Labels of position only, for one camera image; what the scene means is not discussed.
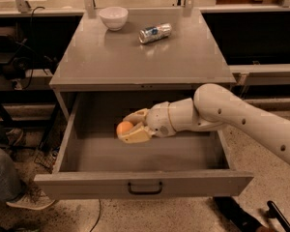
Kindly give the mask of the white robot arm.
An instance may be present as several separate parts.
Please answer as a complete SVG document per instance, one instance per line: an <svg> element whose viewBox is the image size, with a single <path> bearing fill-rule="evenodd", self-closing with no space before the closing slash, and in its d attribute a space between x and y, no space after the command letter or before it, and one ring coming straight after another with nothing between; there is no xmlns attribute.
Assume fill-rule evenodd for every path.
<svg viewBox="0 0 290 232"><path fill-rule="evenodd" d="M118 138L128 144L180 131L217 131L233 126L290 165L290 121L257 108L217 84L204 84L188 99L165 101L137 110L117 126Z"/></svg>

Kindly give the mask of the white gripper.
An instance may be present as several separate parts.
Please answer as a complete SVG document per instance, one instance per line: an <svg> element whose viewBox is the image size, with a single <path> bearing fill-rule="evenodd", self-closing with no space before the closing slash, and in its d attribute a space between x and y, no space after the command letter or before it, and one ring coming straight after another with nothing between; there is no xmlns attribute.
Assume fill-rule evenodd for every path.
<svg viewBox="0 0 290 232"><path fill-rule="evenodd" d="M147 108L137 110L124 118L133 124L133 128L118 138L128 144L142 143L157 137L172 136L176 133L169 117L168 101L155 104L149 111Z"/></svg>

